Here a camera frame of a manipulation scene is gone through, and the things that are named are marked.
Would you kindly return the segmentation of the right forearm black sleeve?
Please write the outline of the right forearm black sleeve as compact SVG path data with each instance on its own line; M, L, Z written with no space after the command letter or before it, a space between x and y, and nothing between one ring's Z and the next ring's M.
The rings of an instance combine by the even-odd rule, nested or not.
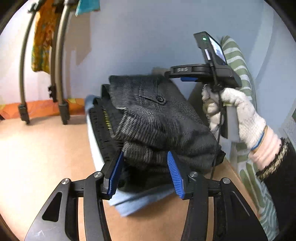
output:
M267 128L259 147L250 152L257 178L272 197L280 232L295 230L295 150L291 143Z

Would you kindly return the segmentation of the right white gloved hand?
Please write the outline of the right white gloved hand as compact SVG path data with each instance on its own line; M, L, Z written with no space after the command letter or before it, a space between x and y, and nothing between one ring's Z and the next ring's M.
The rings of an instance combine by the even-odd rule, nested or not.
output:
M203 108L211 132L218 137L219 124L224 121L219 109L220 100L236 107L240 140L246 144L248 149L256 149L264 135L266 121L256 112L248 96L239 90L225 88L220 93L214 93L209 85L204 85L202 89Z

